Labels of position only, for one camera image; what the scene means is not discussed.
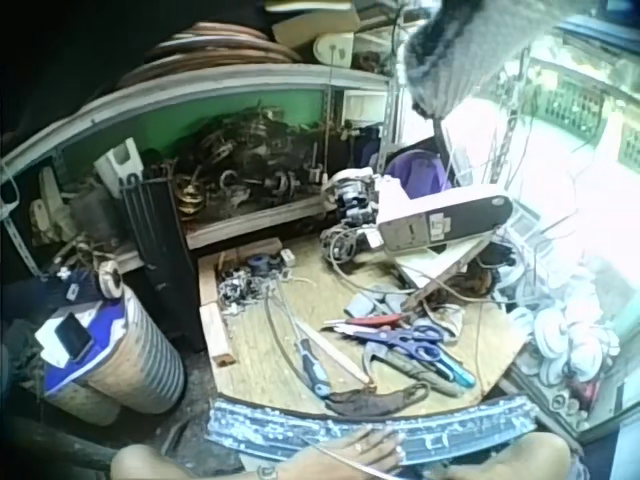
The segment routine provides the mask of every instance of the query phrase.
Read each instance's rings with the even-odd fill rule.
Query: red scissors
[[[408,356],[422,362],[437,362],[442,356],[438,344],[444,340],[442,331],[432,325],[420,325],[397,330],[376,330],[358,325],[335,325],[336,332],[370,342],[400,348]]]

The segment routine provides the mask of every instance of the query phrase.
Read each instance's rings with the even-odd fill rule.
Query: cloth
[[[440,157],[426,150],[410,150],[398,155],[385,173],[400,180],[411,200],[451,188]]]

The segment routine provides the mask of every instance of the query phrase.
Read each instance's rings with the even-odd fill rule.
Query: shelf
[[[55,148],[144,112],[191,100],[265,90],[337,88],[386,91],[381,75],[323,65],[233,65],[170,75],[118,90],[77,113],[49,125],[11,151],[2,161],[15,176]]]
[[[220,242],[228,238],[262,230],[274,225],[292,222],[305,217],[326,213],[326,208],[320,196],[299,200],[267,210],[261,210],[246,215],[240,215],[228,220],[222,220],[205,225],[187,234],[189,250],[195,250],[205,245]],[[118,267],[122,273],[130,272],[143,266],[135,247],[125,246],[117,254]]]

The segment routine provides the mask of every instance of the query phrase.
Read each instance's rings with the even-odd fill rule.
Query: wooden work surface
[[[343,309],[357,292],[333,273],[322,260],[316,237],[305,237],[285,244],[296,256],[294,277],[315,284],[292,281],[283,284],[283,291],[293,313],[320,330],[325,320],[344,318]],[[381,265],[371,264],[349,276],[360,285],[372,286],[395,281]],[[291,324],[279,308],[271,304],[271,312],[291,358],[299,366],[299,356],[293,347],[295,336]],[[276,346],[264,311],[264,303],[247,308],[241,315],[228,317],[229,334],[237,363],[226,367],[213,364],[219,392],[242,400],[308,413],[330,413],[296,378]],[[325,331],[326,338],[358,365],[362,364],[363,346],[339,334]],[[525,342],[525,336],[509,323],[506,315],[493,304],[469,305],[458,344],[448,350],[472,371],[478,382],[460,398],[449,398],[432,392],[423,402],[399,415],[423,415],[475,405],[493,387]],[[476,368],[476,347],[478,368]],[[360,388],[362,384],[335,364],[322,350],[314,352],[326,368],[334,391]],[[379,362],[373,363],[373,377],[379,393],[389,393],[410,385],[413,381]]]

